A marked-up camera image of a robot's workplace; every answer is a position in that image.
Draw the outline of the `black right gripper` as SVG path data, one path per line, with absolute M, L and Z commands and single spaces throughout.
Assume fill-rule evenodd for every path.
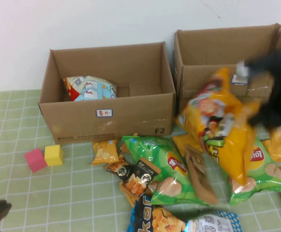
M 261 104 L 259 111 L 249 118 L 251 126 L 263 125 L 268 130 L 281 126 L 281 98 Z

